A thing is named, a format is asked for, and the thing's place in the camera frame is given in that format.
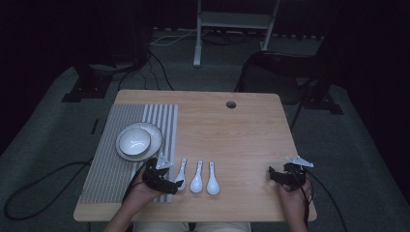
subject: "white spoon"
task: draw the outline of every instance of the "white spoon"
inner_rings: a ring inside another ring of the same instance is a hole
[[[196,175],[190,183],[190,190],[192,192],[198,193],[202,191],[202,179],[201,179],[201,170],[202,170],[202,160],[198,162],[198,168],[196,169]]]
[[[208,190],[208,192],[211,195],[216,195],[220,192],[220,185],[218,185],[217,178],[215,178],[214,166],[215,166],[214,162],[210,161],[209,168],[211,169],[211,171],[209,173],[209,182],[208,182],[208,186],[206,187],[206,190]]]
[[[175,183],[179,181],[184,181],[182,185],[178,188],[178,190],[184,189],[184,187],[187,185],[185,181],[185,164],[187,163],[187,159],[183,158],[181,161],[181,169],[180,172],[178,173],[177,178],[175,179]]]

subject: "wooden table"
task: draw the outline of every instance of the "wooden table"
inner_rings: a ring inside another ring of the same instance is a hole
[[[226,103],[233,101],[235,108]],[[115,104],[178,104],[175,176],[187,158],[187,186],[171,203],[153,203],[136,215],[144,221],[285,220],[268,167],[283,170],[297,151],[279,97],[274,94],[122,90]],[[190,191],[203,160],[200,193]],[[220,193],[210,195],[209,161],[215,163]],[[120,204],[77,204],[79,221],[110,220]],[[310,220],[316,219],[313,204]]]

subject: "pants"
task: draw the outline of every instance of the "pants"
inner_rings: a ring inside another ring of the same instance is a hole
[[[139,222],[133,223],[133,232],[185,232],[190,231],[187,222]],[[197,222],[196,232],[250,232],[250,222]]]

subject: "person's right hand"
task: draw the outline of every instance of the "person's right hand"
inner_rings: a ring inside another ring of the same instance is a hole
[[[302,186],[307,198],[310,197],[310,181],[306,180]],[[305,225],[305,197],[302,191],[298,188],[293,191],[286,191],[281,185],[278,186],[280,203],[287,223],[292,232],[308,231]]]

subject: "placemat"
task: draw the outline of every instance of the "placemat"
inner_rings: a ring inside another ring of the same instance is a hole
[[[79,202],[121,203],[133,174],[145,161],[125,160],[115,150],[118,134],[131,124],[156,125],[161,130],[163,139],[159,152],[163,152],[174,163],[177,118],[177,104],[113,104]],[[165,179],[173,181],[174,166],[169,169]],[[155,200],[170,201],[172,194],[163,194]]]

